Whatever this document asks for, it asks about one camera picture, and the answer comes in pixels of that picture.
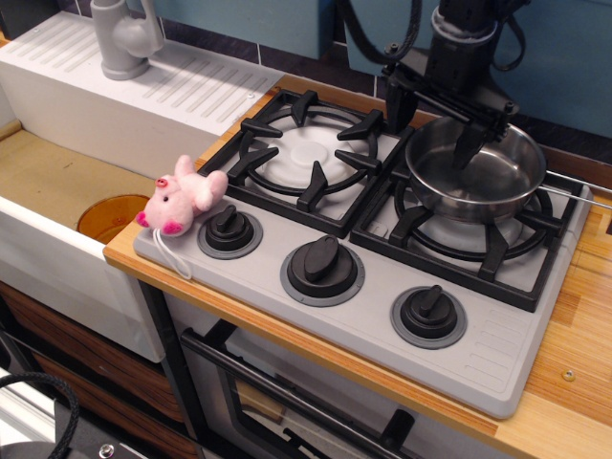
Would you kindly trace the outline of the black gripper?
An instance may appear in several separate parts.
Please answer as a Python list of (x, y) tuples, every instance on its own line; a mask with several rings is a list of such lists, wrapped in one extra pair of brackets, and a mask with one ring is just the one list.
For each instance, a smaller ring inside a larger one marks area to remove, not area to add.
[(501, 25), (461, 35), (443, 24), (433, 28), (429, 49), (413, 48), (384, 69), (389, 131), (399, 134), (420, 101), (463, 124), (452, 167), (465, 169), (486, 142), (500, 141), (518, 109), (493, 80), (493, 56)]

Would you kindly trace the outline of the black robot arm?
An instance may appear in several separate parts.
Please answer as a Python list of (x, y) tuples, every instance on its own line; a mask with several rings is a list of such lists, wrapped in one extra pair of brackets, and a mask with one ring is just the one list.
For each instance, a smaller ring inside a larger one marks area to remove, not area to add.
[(379, 50), (362, 29), (353, 6), (338, 3), (341, 17), (362, 54), (382, 66), (387, 123), (399, 132), (413, 119), (420, 101), (458, 120), (463, 128), (453, 152), (453, 167), (465, 168), (487, 142), (506, 136), (517, 104), (493, 80), (491, 71), (509, 72), (522, 61), (495, 60), (504, 28), (521, 48), (524, 32), (514, 14), (522, 1), (442, 1), (430, 16), (432, 38), (426, 50), (414, 43), (421, 25), (422, 4), (412, 2), (403, 42)]

